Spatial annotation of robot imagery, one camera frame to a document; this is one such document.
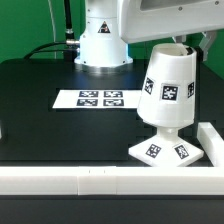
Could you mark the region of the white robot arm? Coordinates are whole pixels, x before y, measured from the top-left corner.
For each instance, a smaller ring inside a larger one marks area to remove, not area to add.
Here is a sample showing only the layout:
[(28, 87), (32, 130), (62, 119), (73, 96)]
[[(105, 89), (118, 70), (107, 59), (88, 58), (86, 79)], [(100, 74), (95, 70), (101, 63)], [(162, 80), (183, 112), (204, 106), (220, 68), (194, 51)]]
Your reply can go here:
[(163, 38), (183, 42), (201, 33), (204, 54), (224, 29), (224, 0), (85, 0), (86, 28), (76, 62), (95, 67), (130, 63), (127, 45)]

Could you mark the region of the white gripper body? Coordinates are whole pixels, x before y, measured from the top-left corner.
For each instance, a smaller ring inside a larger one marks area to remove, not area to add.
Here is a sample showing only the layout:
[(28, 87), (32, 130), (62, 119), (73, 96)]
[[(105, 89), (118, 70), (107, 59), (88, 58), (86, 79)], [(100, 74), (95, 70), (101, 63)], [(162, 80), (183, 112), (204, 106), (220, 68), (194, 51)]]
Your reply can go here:
[(224, 0), (118, 0), (117, 7), (126, 43), (224, 28)]

